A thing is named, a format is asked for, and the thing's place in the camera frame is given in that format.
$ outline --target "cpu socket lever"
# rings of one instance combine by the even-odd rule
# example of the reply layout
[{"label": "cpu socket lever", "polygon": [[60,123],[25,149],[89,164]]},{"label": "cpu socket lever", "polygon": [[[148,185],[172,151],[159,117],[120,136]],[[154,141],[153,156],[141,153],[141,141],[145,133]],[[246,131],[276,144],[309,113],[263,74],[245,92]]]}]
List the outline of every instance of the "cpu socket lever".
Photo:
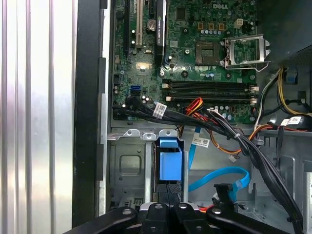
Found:
[{"label": "cpu socket lever", "polygon": [[[256,59],[237,62],[235,60],[235,58],[237,57],[237,51],[235,51],[236,44],[249,43],[252,41],[256,42],[256,55],[257,55]],[[261,72],[264,69],[266,69],[269,66],[269,63],[271,62],[271,61],[265,61],[266,57],[270,54],[271,50],[267,49],[267,47],[270,46],[270,43],[263,38],[262,34],[225,39],[224,43],[221,43],[221,45],[224,45],[227,51],[227,56],[224,59],[224,67],[227,70],[255,69],[257,72]],[[258,69],[257,65],[259,64],[264,65],[264,67],[261,69]]]}]

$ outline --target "white connector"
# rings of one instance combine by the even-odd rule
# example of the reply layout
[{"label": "white connector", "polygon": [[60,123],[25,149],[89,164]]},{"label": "white connector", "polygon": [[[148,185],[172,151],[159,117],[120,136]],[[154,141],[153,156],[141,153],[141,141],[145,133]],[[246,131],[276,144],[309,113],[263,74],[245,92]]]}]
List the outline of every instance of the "white connector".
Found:
[{"label": "white connector", "polygon": [[243,19],[237,19],[234,23],[234,28],[241,28],[244,24],[244,20]]}]

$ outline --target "metal bracket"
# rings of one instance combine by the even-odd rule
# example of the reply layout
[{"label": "metal bracket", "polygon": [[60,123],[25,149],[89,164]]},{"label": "metal bracket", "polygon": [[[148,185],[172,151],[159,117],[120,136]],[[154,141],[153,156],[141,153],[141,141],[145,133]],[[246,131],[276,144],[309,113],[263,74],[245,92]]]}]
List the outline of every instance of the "metal bracket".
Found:
[{"label": "metal bracket", "polygon": [[[241,63],[237,63],[235,61],[235,43],[236,42],[248,42],[256,40],[258,41],[258,60],[250,60],[250,61],[242,61]],[[263,34],[255,35],[255,36],[246,36],[240,38],[231,38],[225,39],[224,46],[227,49],[227,56],[224,61],[224,67],[227,70],[246,70],[246,69],[255,69],[257,72],[261,72],[265,68],[269,66],[270,61],[265,61],[265,58],[270,54],[271,50],[267,50],[267,47],[270,46],[270,43],[263,38]],[[265,66],[258,70],[256,67],[240,67],[246,65],[256,65],[256,64],[265,64]]]},{"label": "metal bracket", "polygon": [[140,132],[138,129],[129,129],[122,133],[109,133],[107,140],[119,140],[123,137],[139,137],[143,141],[156,141],[159,137],[172,137],[177,138],[177,131],[174,129],[155,130],[154,132]]}]

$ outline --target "yellow wire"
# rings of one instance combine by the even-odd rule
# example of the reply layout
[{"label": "yellow wire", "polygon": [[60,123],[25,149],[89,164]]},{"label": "yellow wire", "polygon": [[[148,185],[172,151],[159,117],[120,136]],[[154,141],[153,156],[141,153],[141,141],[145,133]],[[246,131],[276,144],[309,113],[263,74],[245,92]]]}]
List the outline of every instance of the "yellow wire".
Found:
[{"label": "yellow wire", "polygon": [[285,107],[285,109],[289,113],[291,113],[293,115],[308,115],[308,116],[310,116],[312,113],[305,114],[305,113],[297,112],[297,111],[294,111],[287,106],[287,104],[285,102],[284,94],[283,94],[283,72],[284,72],[284,69],[281,69],[281,71],[278,74],[278,83],[277,83],[278,84],[278,95],[279,95],[279,98],[280,98],[283,106]]}]

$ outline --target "motherboard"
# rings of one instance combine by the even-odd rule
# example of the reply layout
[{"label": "motherboard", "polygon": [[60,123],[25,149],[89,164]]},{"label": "motherboard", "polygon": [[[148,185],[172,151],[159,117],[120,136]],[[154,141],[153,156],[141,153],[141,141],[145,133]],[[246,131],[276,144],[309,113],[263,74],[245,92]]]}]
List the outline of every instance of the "motherboard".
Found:
[{"label": "motherboard", "polygon": [[[137,96],[153,107],[161,102],[184,113],[197,97],[232,123],[253,123],[258,87],[249,65],[257,60],[255,0],[117,0],[113,65],[113,105]],[[139,120],[113,116],[119,120]]]}]

